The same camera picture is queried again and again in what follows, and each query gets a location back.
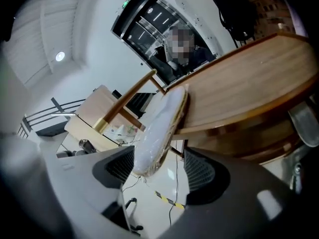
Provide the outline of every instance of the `fluorescent light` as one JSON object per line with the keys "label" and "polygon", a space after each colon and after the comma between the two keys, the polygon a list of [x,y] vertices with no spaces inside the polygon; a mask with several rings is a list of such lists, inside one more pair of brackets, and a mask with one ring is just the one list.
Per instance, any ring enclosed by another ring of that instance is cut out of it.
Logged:
{"label": "fluorescent light", "polygon": [[76,113],[53,113],[51,116],[77,116]]}
{"label": "fluorescent light", "polygon": [[140,38],[143,36],[144,33],[145,33],[145,31],[141,34],[141,36],[139,37],[139,40],[140,40]]}
{"label": "fluorescent light", "polygon": [[55,60],[60,62],[64,59],[64,57],[65,57],[65,53],[63,51],[60,51],[58,54],[56,54]]}
{"label": "fluorescent light", "polygon": [[161,15],[161,12],[159,13],[159,15],[156,16],[156,18],[155,18],[153,21],[157,20],[157,18],[158,18],[160,15]]}

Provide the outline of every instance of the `wooden chair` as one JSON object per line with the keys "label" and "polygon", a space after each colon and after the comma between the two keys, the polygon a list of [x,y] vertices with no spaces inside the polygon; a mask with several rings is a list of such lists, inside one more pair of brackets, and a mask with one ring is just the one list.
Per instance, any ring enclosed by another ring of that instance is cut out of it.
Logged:
{"label": "wooden chair", "polygon": [[189,104],[173,139],[258,163],[287,155],[301,144],[288,110],[307,99],[318,80],[308,39],[286,33],[236,49],[166,91],[152,78],[155,73],[150,71],[123,95],[94,129],[103,132],[148,80],[163,94],[187,86]]}

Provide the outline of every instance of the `chair seat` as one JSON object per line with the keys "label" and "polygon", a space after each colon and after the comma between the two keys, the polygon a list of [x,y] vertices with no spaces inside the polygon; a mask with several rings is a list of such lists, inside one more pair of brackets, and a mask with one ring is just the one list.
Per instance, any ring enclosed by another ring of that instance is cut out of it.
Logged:
{"label": "chair seat", "polygon": [[160,158],[167,153],[173,133],[182,117],[187,101],[183,86],[165,94],[135,148],[133,172],[150,176],[160,166]]}

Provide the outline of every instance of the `black bag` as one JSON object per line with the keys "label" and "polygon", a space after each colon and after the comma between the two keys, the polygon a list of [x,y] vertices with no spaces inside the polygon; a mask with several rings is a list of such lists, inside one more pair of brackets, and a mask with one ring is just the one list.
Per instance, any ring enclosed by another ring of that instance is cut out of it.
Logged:
{"label": "black bag", "polygon": [[248,0],[214,0],[222,25],[232,38],[245,41],[254,36],[257,12]]}

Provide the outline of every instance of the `wooden tabletop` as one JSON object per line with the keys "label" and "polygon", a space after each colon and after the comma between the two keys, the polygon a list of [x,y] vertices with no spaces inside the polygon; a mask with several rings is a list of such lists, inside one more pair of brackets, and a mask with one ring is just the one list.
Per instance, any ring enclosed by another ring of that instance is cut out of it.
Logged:
{"label": "wooden tabletop", "polygon": [[317,73],[312,47],[303,37],[278,33],[245,45],[168,89],[184,85],[189,93],[185,122],[176,134],[266,113],[313,87]]}

